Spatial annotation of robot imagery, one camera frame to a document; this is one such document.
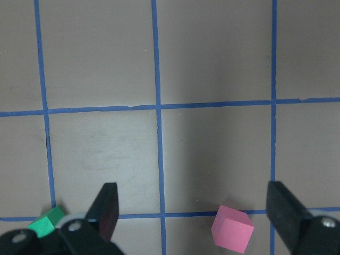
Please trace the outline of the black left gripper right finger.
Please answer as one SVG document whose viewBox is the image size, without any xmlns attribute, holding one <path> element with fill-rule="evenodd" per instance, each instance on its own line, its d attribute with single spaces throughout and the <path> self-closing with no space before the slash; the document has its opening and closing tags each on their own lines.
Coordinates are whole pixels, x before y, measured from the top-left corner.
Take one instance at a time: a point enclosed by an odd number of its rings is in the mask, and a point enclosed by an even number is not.
<svg viewBox="0 0 340 255">
<path fill-rule="evenodd" d="M 290 254 L 339 254 L 339 220 L 307 209 L 280 181 L 268 182 L 266 213 Z"/>
</svg>

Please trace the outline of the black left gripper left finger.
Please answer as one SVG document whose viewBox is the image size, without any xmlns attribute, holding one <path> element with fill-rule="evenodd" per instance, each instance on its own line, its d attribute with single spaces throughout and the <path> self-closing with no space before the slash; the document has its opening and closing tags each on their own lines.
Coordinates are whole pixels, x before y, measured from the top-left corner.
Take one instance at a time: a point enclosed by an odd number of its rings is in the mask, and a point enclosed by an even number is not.
<svg viewBox="0 0 340 255">
<path fill-rule="evenodd" d="M 119 216 L 116 183 L 105 183 L 82 218 L 65 222 L 58 230 L 65 254 L 123 254 L 111 241 Z"/>
</svg>

